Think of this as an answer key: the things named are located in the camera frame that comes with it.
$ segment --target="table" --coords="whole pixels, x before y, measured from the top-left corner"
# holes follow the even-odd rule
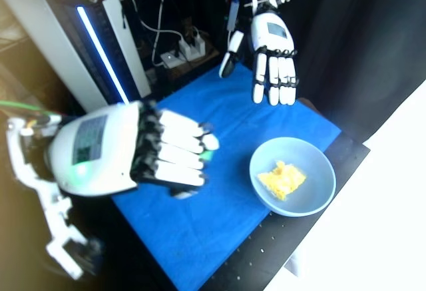
[[[359,162],[367,154],[366,148],[355,144],[349,137],[340,133],[335,126],[325,119],[319,118],[317,114],[300,104],[291,109],[289,107],[272,108],[267,104],[258,106],[252,104],[250,101],[252,75],[247,69],[237,67],[233,79],[222,82],[218,80],[216,71],[217,69],[213,69],[210,75],[199,78],[198,81],[195,81],[183,91],[178,91],[170,99],[167,99],[169,100],[167,105],[171,106],[169,109],[172,110],[174,105],[178,105],[177,107],[182,110],[181,113],[192,113],[192,118],[194,119],[205,119],[206,117],[213,119],[214,121],[211,122],[221,126],[218,130],[219,138],[225,139],[228,137],[228,146],[234,144],[229,139],[232,136],[234,138],[233,141],[236,141],[236,145],[232,147],[231,152],[229,147],[227,147],[228,149],[222,151],[222,154],[230,154],[233,157],[232,160],[228,160],[228,163],[241,170],[240,174],[246,173],[247,163],[245,162],[250,159],[250,155],[257,145],[270,138],[284,135],[302,137],[305,140],[310,139],[312,143],[317,144],[322,150],[326,149],[326,155],[328,155],[336,169],[337,190],[344,185],[345,178],[349,178]],[[209,107],[204,111],[203,108],[193,108],[194,105],[203,105],[202,99],[206,99],[206,106]],[[224,113],[227,115],[225,125],[221,121],[224,118]],[[309,129],[315,129],[316,131],[312,134]],[[229,178],[224,177],[223,174],[217,174],[215,168],[220,168],[218,161],[227,163],[223,156],[214,158],[212,161],[213,170],[210,170],[210,172],[212,174],[216,172],[214,188],[220,187],[222,192],[217,195],[217,192],[205,188],[200,193],[200,196],[204,195],[205,197],[207,192],[209,192],[208,194],[215,194],[213,196],[209,195],[208,200],[203,201],[199,199],[200,196],[196,196],[190,200],[190,204],[187,202],[178,204],[175,200],[166,198],[166,190],[152,186],[142,186],[134,193],[119,194],[113,198],[140,239],[151,252],[154,252],[156,259],[160,259],[160,265],[164,270],[169,273],[173,271],[171,279],[181,290],[195,290],[201,287],[201,284],[219,267],[222,261],[224,261],[224,264],[205,283],[203,288],[207,290],[226,290],[228,288],[229,290],[261,290],[288,259],[320,214],[295,219],[282,218],[276,215],[267,216],[259,227],[249,235],[253,228],[268,214],[268,211],[260,204],[250,189],[250,181],[246,181],[246,177],[236,174],[234,172],[235,169],[230,170],[230,167],[228,167],[225,170],[222,168],[224,172],[227,172],[226,175]],[[224,186],[226,181],[239,181],[240,184],[243,181],[244,185],[238,188],[234,185],[232,190],[238,189],[238,191],[231,192],[233,196],[230,196],[228,195],[230,192],[225,190],[226,186],[229,187],[228,184]],[[243,218],[241,214],[228,213],[227,220],[224,222],[216,214],[213,214],[212,218],[211,211],[206,212],[203,210],[202,215],[206,216],[208,221],[213,220],[214,223],[209,222],[209,224],[216,225],[216,227],[211,232],[200,232],[200,222],[205,221],[205,219],[199,217],[197,213],[199,208],[203,208],[203,203],[206,202],[220,202],[218,198],[219,200],[221,198],[227,199],[227,202],[231,203],[238,202],[238,199],[241,198],[240,206],[247,207],[247,211],[250,211],[249,213],[246,211]],[[169,210],[173,212],[172,216],[169,216]],[[184,225],[188,225],[190,228],[176,227],[176,222],[174,221],[179,220],[176,214],[185,216],[189,214],[191,218],[193,212],[198,216],[195,222],[192,223],[192,219],[183,222]],[[235,230],[236,228],[232,225],[230,226],[228,221],[234,221],[235,223],[238,216],[240,220],[244,219],[244,222],[249,223],[247,223],[247,226],[241,226],[241,228],[238,227]],[[253,216],[255,219],[249,219],[248,216]],[[218,240],[218,243],[221,244],[220,247],[211,252],[206,247],[215,248],[216,245],[207,243],[203,248],[201,242],[204,241],[200,241],[200,239],[210,238],[211,234],[219,234],[218,229],[221,229],[221,227],[218,228],[218,225],[225,224],[227,224],[226,230],[232,232],[231,235],[229,233],[227,235],[227,238],[233,240],[231,247],[223,243],[223,237],[222,240],[214,237],[211,240],[215,243]],[[173,242],[173,239],[182,239],[182,230],[189,231],[190,238],[194,243],[189,246],[190,248],[187,245]],[[246,237],[246,241],[237,248]],[[168,242],[174,243],[172,248],[164,247],[164,250],[158,248],[158,245],[163,247]],[[198,250],[198,253],[191,250],[192,246]],[[226,257],[235,248],[236,251],[228,261],[225,261]],[[185,257],[190,254],[192,256],[188,258],[188,261],[192,262],[189,266]],[[204,270],[204,276],[202,278],[197,277],[195,273],[205,268],[207,268],[207,271]]]

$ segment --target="white floor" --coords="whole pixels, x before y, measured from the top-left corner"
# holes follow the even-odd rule
[[[426,82],[366,142],[371,152],[266,291],[426,290]]]

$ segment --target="gray label on robotic hand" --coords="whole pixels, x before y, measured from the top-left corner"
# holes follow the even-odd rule
[[[101,157],[102,138],[107,116],[83,121],[74,140],[73,164]]]
[[[277,35],[283,38],[287,38],[286,31],[280,25],[276,23],[268,23],[268,31],[273,35]]]

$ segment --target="blue cloth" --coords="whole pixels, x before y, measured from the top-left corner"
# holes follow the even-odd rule
[[[116,205],[179,290],[198,290],[268,214],[249,176],[255,149],[276,137],[297,137],[324,151],[340,130],[301,103],[252,102],[252,73],[237,65],[220,79],[214,68],[160,103],[214,125],[220,149],[205,173],[209,183],[186,200],[142,184],[113,197]]]

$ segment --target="bowl rim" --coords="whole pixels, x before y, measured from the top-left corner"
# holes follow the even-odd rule
[[[331,170],[331,175],[333,176],[333,189],[331,190],[329,198],[327,199],[327,201],[322,206],[320,206],[320,207],[318,207],[318,208],[316,208],[314,210],[308,211],[308,212],[292,212],[292,211],[287,211],[287,210],[281,210],[281,209],[275,207],[274,205],[270,204],[268,201],[264,200],[262,198],[262,196],[260,195],[260,193],[256,190],[256,187],[254,186],[254,183],[253,183],[254,179],[252,177],[252,173],[250,172],[251,166],[252,166],[253,157],[254,157],[255,153],[262,146],[266,145],[268,142],[276,141],[278,139],[297,140],[297,141],[303,142],[303,143],[311,146],[312,148],[314,148],[316,151],[318,151],[325,158],[325,161],[327,162],[327,164],[329,166],[329,169]],[[268,141],[265,141],[260,146],[258,146],[256,148],[256,150],[253,152],[252,157],[250,158],[249,173],[250,173],[250,180],[252,182],[252,187],[254,189],[254,192],[256,193],[256,196],[258,196],[259,200],[262,201],[262,203],[265,204],[265,206],[267,206],[271,211],[273,211],[273,212],[275,212],[277,214],[281,214],[282,216],[289,216],[289,217],[293,217],[293,218],[295,218],[295,217],[301,217],[301,216],[310,216],[311,214],[315,214],[315,213],[323,210],[326,206],[328,206],[330,204],[331,200],[333,200],[334,194],[335,194],[335,190],[336,190],[336,186],[337,186],[337,181],[336,181],[335,171],[334,171],[333,165],[328,160],[328,158],[324,154],[324,152],[322,152],[319,148],[317,148],[316,146],[314,146],[312,143],[309,143],[308,141],[305,141],[305,140],[302,140],[302,139],[299,139],[299,138],[295,138],[295,137],[277,137],[277,138],[273,138],[273,139],[270,139]]]

